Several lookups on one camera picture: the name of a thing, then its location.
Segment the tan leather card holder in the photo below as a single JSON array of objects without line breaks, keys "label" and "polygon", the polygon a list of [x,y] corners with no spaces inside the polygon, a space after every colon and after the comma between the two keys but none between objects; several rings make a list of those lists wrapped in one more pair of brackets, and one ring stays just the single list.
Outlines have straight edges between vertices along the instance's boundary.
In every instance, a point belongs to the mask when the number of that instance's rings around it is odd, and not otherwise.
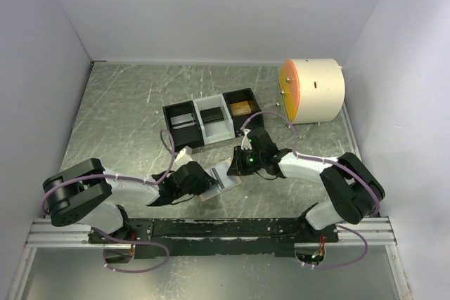
[{"label": "tan leather card holder", "polygon": [[230,166],[231,160],[227,159],[206,170],[206,172],[217,182],[203,194],[199,195],[202,202],[210,200],[211,198],[231,190],[242,183],[239,176],[228,176],[226,174]]}]

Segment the three-compartment black white tray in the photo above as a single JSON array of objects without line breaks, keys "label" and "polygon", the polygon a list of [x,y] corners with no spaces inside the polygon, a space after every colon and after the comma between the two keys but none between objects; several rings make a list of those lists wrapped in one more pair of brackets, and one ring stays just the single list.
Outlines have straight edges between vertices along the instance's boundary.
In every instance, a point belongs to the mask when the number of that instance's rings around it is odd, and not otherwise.
[{"label": "three-compartment black white tray", "polygon": [[250,88],[166,105],[162,111],[177,152],[242,136],[247,118],[248,129],[264,126],[263,116],[253,117],[261,108]]}]

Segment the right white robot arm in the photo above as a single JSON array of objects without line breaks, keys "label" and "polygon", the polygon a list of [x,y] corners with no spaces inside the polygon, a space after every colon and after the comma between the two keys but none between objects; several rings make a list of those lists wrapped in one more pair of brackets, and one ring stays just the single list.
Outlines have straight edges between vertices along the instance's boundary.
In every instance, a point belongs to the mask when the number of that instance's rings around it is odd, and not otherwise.
[{"label": "right white robot arm", "polygon": [[313,242],[323,229],[336,223],[358,224],[378,213],[384,188],[352,152],[339,157],[314,157],[280,149],[263,128],[246,129],[243,142],[233,149],[228,176],[249,176],[265,170],[273,178],[301,178],[323,184],[328,200],[308,208],[298,225],[299,236]]}]

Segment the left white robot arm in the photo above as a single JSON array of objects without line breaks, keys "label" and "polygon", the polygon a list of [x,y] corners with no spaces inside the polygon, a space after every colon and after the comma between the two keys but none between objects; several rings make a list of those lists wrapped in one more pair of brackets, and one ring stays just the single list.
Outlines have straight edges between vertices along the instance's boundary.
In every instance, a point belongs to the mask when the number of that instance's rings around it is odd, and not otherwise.
[{"label": "left white robot arm", "polygon": [[44,181],[41,210],[55,227],[82,223],[122,243],[131,237],[131,225],[122,202],[146,207],[173,205],[185,195],[199,196],[218,180],[195,161],[168,169],[147,181],[114,174],[99,159],[85,160]]}]

